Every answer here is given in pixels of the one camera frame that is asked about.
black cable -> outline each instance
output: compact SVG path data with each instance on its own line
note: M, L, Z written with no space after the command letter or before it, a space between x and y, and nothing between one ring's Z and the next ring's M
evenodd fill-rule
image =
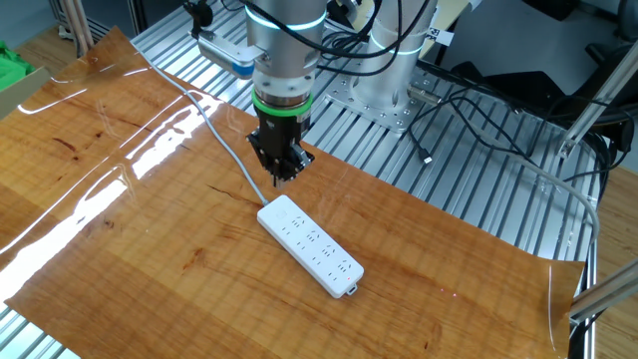
M279 29L281 29L281 31L285 32L286 34L292 36L294 39L296 39L297 41L303 43L306 46L309 46L315 50L319 50L323 53L327 53L330 55L334 55L334 56L338 56L338 57L343 57L343 58L349 58L349 59L371 59L371 58L375 58L384 54L387 54L388 52L390 52L393 49L399 49L399 46L401 45L401 43L408 37L408 35L412 32L412 30L417 26L417 23L419 22L419 19L421 18L421 16L423 15L423 13L426 11L426 7L428 6L429 1L424 1L423 5L421 6L421 9L419 9L419 12L417 13L417 16L415 17L414 21L410 24L410 26L408 27L408 29L406 30L406 32L399 36L399 38L397 38L397 40L395 42L393 42L390 46L388 46L387 48L374 52L374 53L368 53L368 54L359 54L359 53L350 53L350 52L346 52L346 51L342 51L342 50L337 50L337 49L332 49L326 46L323 46L321 44L317 44L307 38L305 38L304 36L301 36L299 34L297 34L296 31L290 30L288 28L288 26L286 26L285 24L283 24L282 22L280 22L279 20L275 19L272 15L268 14L267 12L265 12L263 9L261 9L260 7L256 6L255 4L247 1L247 0L238 0L240 1L242 4L246 5L246 7L248 9L250 9L251 11L254 11L255 13L257 13L258 15L261 15L264 19L268 20L269 22L273 23L275 26L277 26Z
M403 5L401 3L401 0L397 0L397 10L398 10L397 12L399 13L399 19L398 19L398 23L397 23L397 34L401 34L401 32L403 31ZM359 77L362 77L362 76L375 76L375 75L381 74L382 72L388 70L388 68L390 68L390 66L392 66L392 63L395 62L395 60L397 59L398 55L399 55L399 48L397 48L397 50L395 50L395 52L392 54L392 57L390 58L390 61L388 61L388 63L386 63L386 65L382 66L380 69L377 69L377 70L372 71L372 72L367 72L367 73L360 73L360 72L336 69L336 68L331 68L331 67L324 66L324 65L319 65L319 66L317 66L317 68L320 69L320 70L332 71L332 72L337 73L337 74L349 75L349 76L359 76Z
M513 154L513 155L518 155L523 157L524 159L526 159L529 163L533 164L534 166L538 167L538 165L523 151L520 149L520 147L514 142L514 140L505 132L505 130L500 127L499 125L497 125L494 121L492 121L489 116L483 112L480 108L479 105L477 105L475 102L473 102L472 100L468 99L468 98L453 98L451 99L452 101L454 100L465 100L467 102L469 102L471 105L473 105L478 112L485 118L486 121L488 121L492 126L494 126L496 128L496 130L501 133L511 144L512 147L515 148L515 150L511 150L511 149L506 149L506 148L501 148L498 146L494 146L491 144L488 144L487 142L485 142L482 137L477 134L475 132L475 130L473 129L472 125L470 124L470 121L466 118L466 116L461 112L461 110L459 109L459 107L454 103L454 102L450 102L450 105L452 105L452 107L455 109L455 111L457 112L457 114L459 114L459 117L461 117L461 120L463 120L463 122L466 124L466 127L468 127L468 130L472 133L472 135L477 139L477 141L479 141L483 146L490 148L494 151L501 151L501 152L505 152L505 153L509 153L509 154Z
M514 148L514 150L501 148L501 147L494 146L494 145L491 145L491 144L488 144L487 142L485 142L482 139L482 137L479 134L477 134L477 132L474 130L474 128L470 124L470 121L466 118L466 116L462 113L462 111L459 109L458 105L456 105L454 103L454 101L458 101L458 102L466 101L471 106L473 106L480 113L480 115L485 118L485 120L488 123L490 123L500 134L502 134L507 139L507 141L511 144L511 146ZM494 151L505 152L505 153L521 156L521 157L525 158L531 164L533 164L533 165L538 167L538 165L515 143L515 141L511 138L511 136L508 133L506 133L505 130L502 127L500 127L497 123L495 123L479 107L479 105L477 103L475 103L474 101L472 101L472 100L470 100L470 99L468 99L466 97L452 97L452 98L449 98L446 101L443 101L443 102L439 103L438 105L432 107L431 109L425 111L423 114L421 114L421 115L418 114L415 117L415 120L410 123L410 125L408 126L409 137L412 140L412 142L414 143L414 145L417 147L417 149L419 150L419 156L420 156L421 160L423 160L424 162L427 162L428 158L430 157L430 153L428 153L427 149L423 148L421 146L421 144L419 143L419 141L417 140L416 136L413 133L413 126L420 119L424 118L425 116L427 116L428 114L432 113L433 111L441 109L445 105L451 105L453 107L453 109L457 112L457 114L459 115L461 120L465 123L465 125L468 128L468 130L470 131L470 133L477 139L477 141L479 143L481 143L485 147L487 147L489 149L492 149Z
M226 3L224 2L224 0L219 0L219 2L221 2L221 6L223 6L223 8L226 9L226 11L235 12L235 11L239 11L243 9L243 6L239 6L234 9L231 9L228 6L226 6Z
M536 143L538 142L538 139L540 138L540 134L542 134L542 131L547 126L547 123L549 122L549 119L551 118L554 110L556 110L556 107L558 107L558 105L562 104L563 102L565 102L567 100L578 100L578 101L583 101L583 102L587 102L587 103L590 103L590 104L604 106L607 109L610 109L612 111L615 111L615 112L618 112L618 113L621 113L621 114L625 115L627 117L627 119L630 120L630 121L634 121L635 120L634 117L629 112L627 112L626 110L618 108L618 107L610 105L610 104L606 104L606 103L604 103L602 101L587 99L586 97L577 96L577 95L563 96L563 97L557 99L556 101L554 101L553 104L551 104L551 106L549 107L549 110L547 110L547 113L542 118L542 122L540 123L540 127L538 128L538 131L536 132L536 135L534 136L534 140L531 143L530 151L533 151L534 148L536 147Z
M610 104L606 104L602 101L598 101L598 100L592 100L592 99L587 99L585 97L582 96L576 96L576 95L570 95L570 96L564 96L561 97L560 99L557 99L556 101L554 101L553 104L551 104L551 106L549 107L549 110L547 110L547 114L545 115L545 117L542 119L542 123L540 124L540 127L538 128L538 131L536 132L536 134L534 135L534 139L532 141L532 146L530 151L533 151L533 149L536 147L536 143L538 142L538 139L540 138L540 135L542 134L543 129L545 128L545 126L547 125L547 123L549 122L549 119L551 118L553 112L555 111L556 107L558 107L558 105L560 105L561 103L565 102L566 100L577 100L577 101L583 101L589 104L595 104L595 105L599 105L599 106L603 106L607 109L610 109L612 111L615 111L617 113L620 113L623 116L623 121L619 121L619 122L624 122L624 121L629 121L631 123L631 125L629 126L634 126L635 123L635 118L633 115L631 115L627 110L625 109L621 109L618 108L616 106L610 105ZM589 171L586 173L582 173L582 174L578 174L578 175L574 175L568 179L564 179L564 181L571 181L580 177L585 177L585 176L590 176L590 175L602 175L602 174L607 174L610 171L616 169L618 166L620 166L620 164L625 160L625 157L627 156L628 151L627 152L623 152L623 155L620 157L620 159L618 160L617 163L610 165L604 169L598 170L598 171Z
M374 25L375 19L377 18L379 10L381 9L381 1L382 0L374 0L375 8L372 12L372 16L370 17L370 19L368 19L366 25L364 25L364 27L359 32L335 31L323 38L321 44L326 45L326 43L330 43L330 45L335 49L341 49L347 52L351 52L366 39L366 37L370 33L370 30L372 30L372 26ZM325 53L322 53L321 57L328 61L338 59L337 56L328 57Z
M589 171L589 172L586 172L586 173L574 175L574 176L570 177L569 179L564 179L563 181L571 181L571 180L574 180L574 179L577 179L577 178L580 178L580 177L584 177L584 176L600 175L600 174L608 173L608 172L614 170L615 168L617 168L618 166L620 166L620 164L622 164L622 162L627 157L627 154L629 154L629 152L622 153L622 156L620 157L620 159L618 159L618 162L613 164L613 165L611 165L610 167L608 167L606 169L602 169L602 170L598 170L598 171Z

power strip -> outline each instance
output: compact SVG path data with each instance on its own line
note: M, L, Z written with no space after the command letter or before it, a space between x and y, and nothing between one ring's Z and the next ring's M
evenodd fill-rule
M262 208L257 220L334 298L357 290L361 264L287 195Z

gray cable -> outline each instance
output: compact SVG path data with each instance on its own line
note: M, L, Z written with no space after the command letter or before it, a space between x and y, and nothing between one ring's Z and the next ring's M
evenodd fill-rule
M165 80L167 80L171 85L175 86L176 88L178 88L180 91L182 91L191 101L192 103L197 107L197 109L199 110L199 112L201 113L201 115L203 116L203 118L206 120L206 124L208 125L208 127L210 128L210 130L212 131L212 134L217 138L217 140L219 141L219 143L228 151L228 153L232 156L232 158L237 162L237 164L239 165L239 168L241 169L241 171L243 172L243 175L246 176L246 179L248 180L248 182L250 183L250 186L252 186L252 188L255 190L255 192L257 193L257 195L259 196L259 199L261 199L261 202L263 203L264 206L268 205L268 199L266 199L266 197L263 195L263 193L261 193L261 190L259 190L259 187L257 186L257 184L255 183L254 180L252 180L252 177L250 176L250 174L248 173L248 170L246 169L246 166L243 164L243 162L239 159L239 157L237 156L237 154L232 150L232 148L226 143L226 141L223 140L223 138L219 135L219 133L217 132L217 130L215 129L215 127L212 126L212 123L210 122L210 119L208 118L208 116L206 115L206 111L203 110L203 108L199 105L199 102L184 88L182 87L180 84L178 84L177 82L173 81L169 76L167 76L163 71L161 71L160 69L158 69L157 66L155 66L155 64L153 62L151 62L151 60L149 60L149 58L147 58L147 56L142 52L142 50L140 50L136 45L133 45L138 52L140 53L140 55L142 55L142 57L147 60L147 62L151 65L151 67L153 68L153 70L155 70L160 76L162 76Z
M482 137L482 139L484 141L486 141L488 143L491 143L494 146L501 146L501 147L504 147L504 148L507 146L507 144L504 144L501 141L499 141L499 140L495 139L494 137L490 136L487 132L483 131L482 129L480 129L475 124L472 124L472 123L468 123L468 124L477 132L477 134L479 134ZM559 179L559 178L551 175L550 173L546 172L545 170L538 168L534 164L531 164L523 156L510 154L510 153L505 153L505 154L510 156L512 159L514 159L515 161L517 161L518 163L520 163L521 165L523 165L527 169L531 170L532 172L536 173L537 175L539 175L539 176L541 176L543 178L546 178L547 180L552 182L554 185L559 186L559 187L567 190L569 193L571 193L573 196L575 196L576 199L578 199L585 206L585 210L587 211L587 213L591 217L591 221L592 221L592 224L591 224L592 229L591 229L591 231L592 231L592 233L591 233L591 240L589 241L589 244L591 245L591 243L598 238L598 233L600 232L600 219L598 219L598 213L596 212L596 209L594 208L594 206L591 205L589 200L587 200L587 198L581 192L579 192L578 190L576 190L576 188L572 187L571 185L567 184L566 182L562 181L561 179Z

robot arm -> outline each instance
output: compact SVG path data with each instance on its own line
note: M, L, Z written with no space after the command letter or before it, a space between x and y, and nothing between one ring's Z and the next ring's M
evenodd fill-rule
M321 42L325 0L253 0L291 30L314 42ZM308 167L314 157L300 146L310 126L314 70L320 53L289 35L246 7L248 46L236 46L212 32L202 30L207 19L205 0L186 3L193 16L191 35L199 51L224 70L253 81L252 102L259 127L247 139L263 167L280 187Z
M197 39L201 54L241 79L252 79L252 103L259 127L247 139L263 167L272 175L273 185L280 187L294 180L314 160L301 148L300 141L310 127L311 89L321 54L315 49L317 46L308 46L301 40L308 44L321 43L327 2L240 1L247 4L247 47L236 46L202 30L202 26L212 23L212 12L207 12L210 9L205 0L199 0L197 4L186 3L184 7L193 17L191 34ZM407 124L397 129L394 126L397 121L390 119L388 123L385 115L410 112L405 110L411 103L410 79L437 0L375 3L381 6L379 16L369 29L371 42L367 53L361 55L360 70L363 73L352 72L356 75L349 84L353 96L343 105L359 113L359 108L372 109L367 115L381 114L380 118L371 117L372 121L401 132L406 130ZM280 24L275 25L260 14ZM281 30L284 25L290 34Z

power cord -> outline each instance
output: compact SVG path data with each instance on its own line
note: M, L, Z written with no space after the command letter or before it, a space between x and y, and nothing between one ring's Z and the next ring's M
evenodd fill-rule
M223 140L223 138L221 137L221 135L217 132L217 130L215 129L215 127L212 125L212 123L210 122L210 119L208 118L208 116L206 115L206 111L201 107L201 105L199 104L199 102L190 94L189 91L187 91L182 85L178 84L177 82L175 82L173 79L171 79L167 74L165 74L163 71L161 71L160 69L158 69L158 67L151 62L151 60L149 60L149 58L142 52L142 50L140 50L137 46L134 45L134 47L136 47L136 49L138 50L138 53L140 55L142 55L142 57L149 63L149 65L151 65L151 67L153 68L153 70L155 70L160 76L162 76L165 80L167 80L171 85L175 86L176 88L178 88L184 95L186 95L191 101L192 103L197 107L197 109L199 110L199 113L203 116L204 120L206 121L206 124L208 125L208 127L210 128L210 130L212 131L212 134L217 138L217 140L219 141L219 143L228 151L228 153L230 154L230 156L235 160L235 162L239 165L239 168L241 169L241 171L243 172L243 175L246 177L246 179L248 180L248 183L250 183L250 186L252 186L252 188L254 189L255 193L257 193L257 196L259 196L259 199L261 199L261 202L263 203L264 206L268 205L268 200L266 199L266 197L263 195L263 193L261 192L261 190L259 190L259 187L257 186L257 184L255 183L255 181L252 179L252 177L250 176L250 174L248 173L248 170L246 169L246 166L243 164L243 162L241 161L241 159L237 156L237 154L232 150L232 148L226 143L226 141Z

